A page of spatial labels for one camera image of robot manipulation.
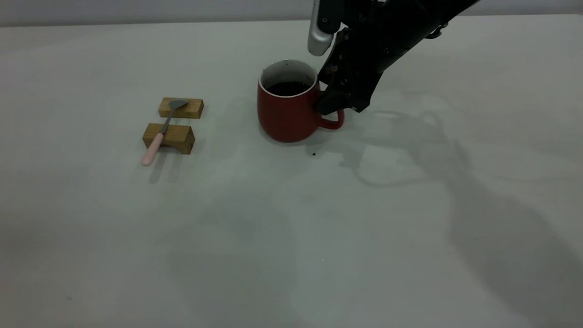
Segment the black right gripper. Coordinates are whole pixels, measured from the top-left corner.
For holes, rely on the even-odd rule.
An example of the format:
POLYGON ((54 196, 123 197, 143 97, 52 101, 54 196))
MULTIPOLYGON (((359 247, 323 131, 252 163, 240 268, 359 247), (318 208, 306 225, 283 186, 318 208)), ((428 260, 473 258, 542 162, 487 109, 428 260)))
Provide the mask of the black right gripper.
POLYGON ((410 48, 400 45, 391 33, 346 27, 337 33, 332 51, 320 69, 319 80, 329 87, 320 91, 313 109, 322 115, 370 106, 372 93, 383 72, 410 48))

